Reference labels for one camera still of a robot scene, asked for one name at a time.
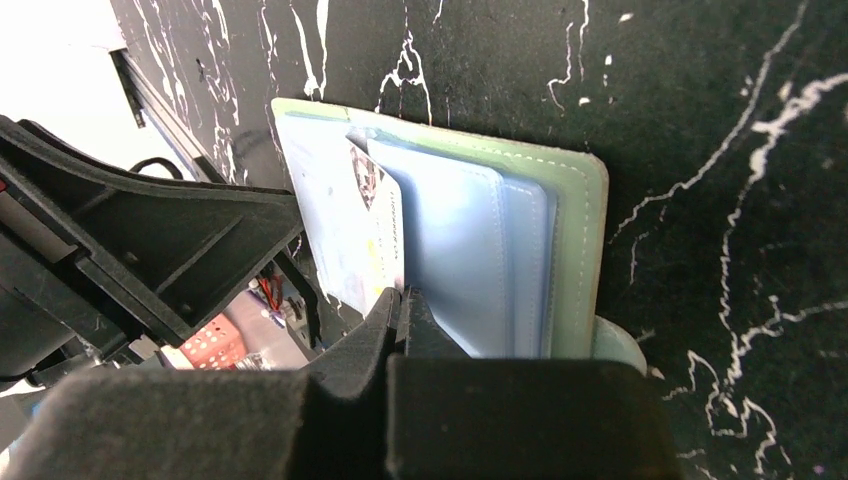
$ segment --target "black marble surface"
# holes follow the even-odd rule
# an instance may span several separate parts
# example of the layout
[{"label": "black marble surface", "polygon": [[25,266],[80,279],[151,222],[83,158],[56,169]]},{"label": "black marble surface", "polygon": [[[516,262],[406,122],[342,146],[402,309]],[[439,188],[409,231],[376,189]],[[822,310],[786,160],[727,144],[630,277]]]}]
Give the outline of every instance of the black marble surface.
[{"label": "black marble surface", "polygon": [[845,1],[112,3],[231,182],[287,185],[278,96],[597,155],[687,475],[848,478]]}]

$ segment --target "white surface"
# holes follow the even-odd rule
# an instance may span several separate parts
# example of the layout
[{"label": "white surface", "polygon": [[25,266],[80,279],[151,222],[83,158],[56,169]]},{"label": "white surface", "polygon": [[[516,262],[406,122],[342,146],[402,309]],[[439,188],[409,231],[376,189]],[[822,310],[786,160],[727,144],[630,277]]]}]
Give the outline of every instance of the white surface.
[{"label": "white surface", "polygon": [[182,169],[152,126],[136,127],[109,57],[123,46],[109,0],[0,0],[0,114],[119,168],[159,156]]}]

